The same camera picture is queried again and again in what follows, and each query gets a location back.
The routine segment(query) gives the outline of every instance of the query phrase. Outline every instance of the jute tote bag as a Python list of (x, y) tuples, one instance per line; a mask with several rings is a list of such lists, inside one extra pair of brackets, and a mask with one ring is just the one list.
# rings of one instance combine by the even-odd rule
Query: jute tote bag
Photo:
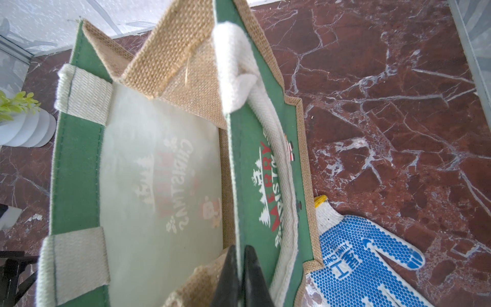
[(136, 56), (82, 21), (59, 75), (39, 306), (208, 306), (231, 244), (300, 304), (323, 267), (302, 103), (245, 0), (175, 0)]

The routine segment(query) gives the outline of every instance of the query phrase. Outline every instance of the red marble floor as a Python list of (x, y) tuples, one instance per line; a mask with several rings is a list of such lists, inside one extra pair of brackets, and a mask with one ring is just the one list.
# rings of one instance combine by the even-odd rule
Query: red marble floor
[[(491, 133), (447, 2), (292, 0), (253, 11), (288, 94), (303, 99), (314, 195), (422, 250), (421, 270), (388, 262), (435, 306), (491, 306)], [(136, 53), (146, 37), (117, 41)], [(53, 114), (69, 55), (35, 58), (24, 84)], [(48, 234), (52, 150), (53, 140), (0, 151), (0, 203), (24, 209), (0, 231), (3, 250), (37, 254)], [(33, 290), (21, 305), (33, 306)]]

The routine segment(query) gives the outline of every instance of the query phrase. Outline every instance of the bag handle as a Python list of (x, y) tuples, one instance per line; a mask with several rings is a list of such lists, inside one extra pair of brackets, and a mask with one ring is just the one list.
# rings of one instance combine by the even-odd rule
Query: bag handle
[(225, 22), (217, 24), (212, 35), (224, 115), (229, 119), (230, 113), (240, 109), (247, 101), (263, 126), (278, 167), (284, 206), (280, 217), (283, 233), (270, 295), (274, 305), (282, 307), (298, 253), (299, 221), (288, 144), (244, 31), (234, 23)]

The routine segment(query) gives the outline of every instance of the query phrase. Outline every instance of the white knit glove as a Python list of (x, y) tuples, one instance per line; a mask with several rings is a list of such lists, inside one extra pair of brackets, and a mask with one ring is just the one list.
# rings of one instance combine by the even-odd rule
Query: white knit glove
[(337, 213), (327, 197), (316, 199), (325, 268), (310, 273), (327, 306), (431, 307), (380, 254), (408, 270), (425, 264), (423, 254), (374, 222)]

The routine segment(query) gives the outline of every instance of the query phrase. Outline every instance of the white wall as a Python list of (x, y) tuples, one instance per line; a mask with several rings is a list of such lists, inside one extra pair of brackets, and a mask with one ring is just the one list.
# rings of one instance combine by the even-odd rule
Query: white wall
[(9, 98), (21, 91), (29, 65), (0, 50), (0, 90)]
[[(248, 0), (259, 5), (276, 0)], [(88, 19), (111, 37), (144, 32), (171, 0), (0, 0), (0, 35), (34, 55), (68, 49), (78, 20)]]

